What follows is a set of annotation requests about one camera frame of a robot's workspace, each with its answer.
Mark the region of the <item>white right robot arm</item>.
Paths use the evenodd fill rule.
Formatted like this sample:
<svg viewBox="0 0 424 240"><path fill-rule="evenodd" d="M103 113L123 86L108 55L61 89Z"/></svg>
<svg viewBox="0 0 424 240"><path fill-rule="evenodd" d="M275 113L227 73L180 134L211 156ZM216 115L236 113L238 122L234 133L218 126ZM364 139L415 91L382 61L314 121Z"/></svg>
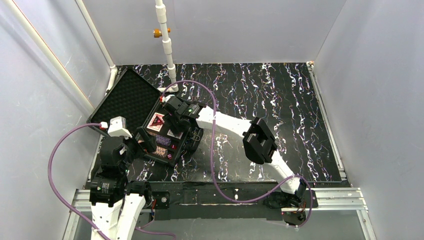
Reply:
<svg viewBox="0 0 424 240"><path fill-rule="evenodd" d="M160 103L167 114L164 121L175 133L196 127L211 130L242 141L245 156L253 163L272 167L279 175L280 189L288 195L292 206L302 202L306 182L281 157L276 138L266 122L259 117L241 119L215 111L200 103L182 100L175 95L162 96Z"/></svg>

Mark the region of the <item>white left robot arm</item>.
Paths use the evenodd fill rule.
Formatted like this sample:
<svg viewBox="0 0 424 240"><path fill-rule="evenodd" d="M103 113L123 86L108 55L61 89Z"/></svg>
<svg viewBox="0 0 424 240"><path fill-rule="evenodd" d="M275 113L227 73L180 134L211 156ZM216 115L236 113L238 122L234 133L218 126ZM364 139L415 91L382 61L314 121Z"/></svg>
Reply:
<svg viewBox="0 0 424 240"><path fill-rule="evenodd" d="M135 135L109 136L99 149L100 172L91 180L89 201L91 239L130 240L145 206L154 203L149 182L129 181L127 171L135 159L157 149L156 137L142 127Z"/></svg>

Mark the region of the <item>red triangular button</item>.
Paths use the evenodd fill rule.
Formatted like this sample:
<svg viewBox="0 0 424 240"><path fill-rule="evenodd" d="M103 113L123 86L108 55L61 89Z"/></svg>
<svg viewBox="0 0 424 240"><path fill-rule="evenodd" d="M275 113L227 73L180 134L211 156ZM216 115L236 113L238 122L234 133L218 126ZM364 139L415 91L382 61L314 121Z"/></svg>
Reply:
<svg viewBox="0 0 424 240"><path fill-rule="evenodd" d="M148 127L160 129L165 123L165 121L163 120L163 116L163 114L155 113L154 116L151 118Z"/></svg>

